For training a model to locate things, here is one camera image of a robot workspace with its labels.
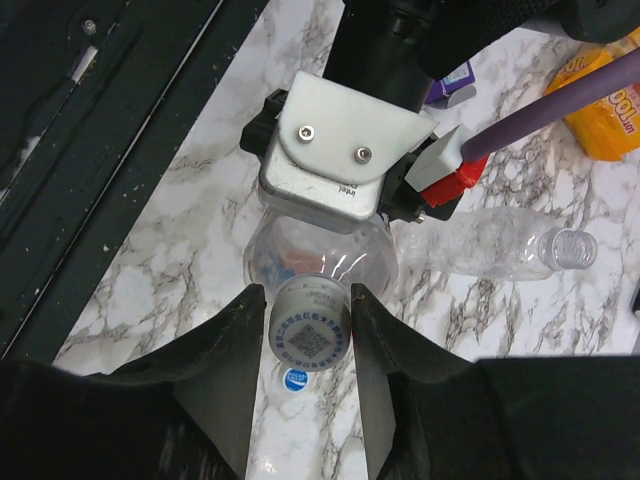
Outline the clear bottle with blue label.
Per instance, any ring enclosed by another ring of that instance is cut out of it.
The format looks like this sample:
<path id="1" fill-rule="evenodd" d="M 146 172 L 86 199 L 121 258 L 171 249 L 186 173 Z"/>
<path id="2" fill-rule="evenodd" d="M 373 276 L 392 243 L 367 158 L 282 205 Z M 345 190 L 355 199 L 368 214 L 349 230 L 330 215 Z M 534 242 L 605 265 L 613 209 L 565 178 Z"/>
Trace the clear bottle with blue label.
<path id="1" fill-rule="evenodd" d="M 379 215 L 341 234 L 267 211 L 245 248 L 243 264 L 245 282 L 263 285 L 268 299 L 295 276 L 319 274 L 345 288 L 364 284 L 385 302 L 399 270 L 389 225 Z"/>

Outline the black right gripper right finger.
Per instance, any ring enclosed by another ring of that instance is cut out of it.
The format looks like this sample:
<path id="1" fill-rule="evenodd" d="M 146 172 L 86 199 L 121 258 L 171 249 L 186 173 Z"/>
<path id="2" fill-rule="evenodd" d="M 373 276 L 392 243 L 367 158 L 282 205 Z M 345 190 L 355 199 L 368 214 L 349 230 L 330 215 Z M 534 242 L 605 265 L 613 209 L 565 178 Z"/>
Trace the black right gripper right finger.
<path id="1" fill-rule="evenodd" d="M 371 479 L 635 479 L 635 356 L 467 361 L 352 288 Z"/>

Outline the clear unlabelled plastic bottle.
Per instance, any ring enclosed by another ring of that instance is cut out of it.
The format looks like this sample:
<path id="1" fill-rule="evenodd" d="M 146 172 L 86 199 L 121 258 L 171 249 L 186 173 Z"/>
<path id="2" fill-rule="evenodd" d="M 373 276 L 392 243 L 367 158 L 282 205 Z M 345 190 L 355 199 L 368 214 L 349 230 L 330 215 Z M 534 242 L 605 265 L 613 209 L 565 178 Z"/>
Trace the clear unlabelled plastic bottle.
<path id="1" fill-rule="evenodd" d="M 596 239 L 544 213 L 501 206 L 426 220 L 396 243 L 406 263 L 429 271 L 489 280 L 537 281 L 556 272 L 586 270 Z"/>

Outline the white cap with QR code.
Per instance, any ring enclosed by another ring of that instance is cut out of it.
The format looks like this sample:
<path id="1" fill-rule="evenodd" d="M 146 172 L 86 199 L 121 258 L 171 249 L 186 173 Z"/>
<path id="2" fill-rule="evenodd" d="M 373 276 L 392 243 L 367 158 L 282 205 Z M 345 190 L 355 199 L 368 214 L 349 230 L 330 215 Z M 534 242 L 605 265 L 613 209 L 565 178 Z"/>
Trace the white cap with QR code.
<path id="1" fill-rule="evenodd" d="M 269 345 L 289 368 L 318 372 L 337 364 L 351 341 L 349 294 L 337 281 L 297 275 L 278 290 L 269 316 Z"/>

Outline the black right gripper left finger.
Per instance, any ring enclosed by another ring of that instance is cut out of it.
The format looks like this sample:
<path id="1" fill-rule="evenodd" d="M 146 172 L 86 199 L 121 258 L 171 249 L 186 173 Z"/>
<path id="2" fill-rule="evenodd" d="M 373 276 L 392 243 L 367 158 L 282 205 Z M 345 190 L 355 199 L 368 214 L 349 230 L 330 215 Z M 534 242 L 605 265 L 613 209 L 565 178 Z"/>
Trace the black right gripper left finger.
<path id="1" fill-rule="evenodd" d="M 5 479 L 242 479 L 265 295 L 223 310 L 109 374 L 33 361 L 1 365 Z"/>

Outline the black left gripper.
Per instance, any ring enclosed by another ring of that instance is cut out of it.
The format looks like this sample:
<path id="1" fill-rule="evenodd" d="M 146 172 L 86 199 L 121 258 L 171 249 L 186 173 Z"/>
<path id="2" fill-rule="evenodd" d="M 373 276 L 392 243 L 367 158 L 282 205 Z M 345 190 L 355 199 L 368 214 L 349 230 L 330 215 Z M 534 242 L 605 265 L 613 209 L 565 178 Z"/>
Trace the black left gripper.
<path id="1" fill-rule="evenodd" d="M 264 101 L 261 111 L 243 128 L 240 148 L 254 154 L 260 162 L 265 158 L 272 135 L 276 130 L 277 117 L 281 113 L 288 91 L 277 89 Z M 448 220 L 462 199 L 463 192 L 438 206 L 431 206 L 403 179 L 409 168 L 427 146 L 438 139 L 432 133 L 413 152 L 405 154 L 387 175 L 378 205 L 378 212 L 390 220 L 417 220 L 421 214 L 438 220 Z"/>

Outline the white cap with blue top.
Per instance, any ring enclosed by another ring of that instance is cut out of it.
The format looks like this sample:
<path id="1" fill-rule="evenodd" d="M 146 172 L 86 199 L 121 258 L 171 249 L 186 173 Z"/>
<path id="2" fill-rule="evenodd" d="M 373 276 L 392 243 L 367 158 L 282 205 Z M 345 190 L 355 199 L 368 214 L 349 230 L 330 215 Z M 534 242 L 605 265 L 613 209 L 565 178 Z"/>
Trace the white cap with blue top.
<path id="1" fill-rule="evenodd" d="M 287 368 L 283 374 L 282 383 L 289 392 L 301 392 L 309 383 L 309 374 L 303 370 Z"/>

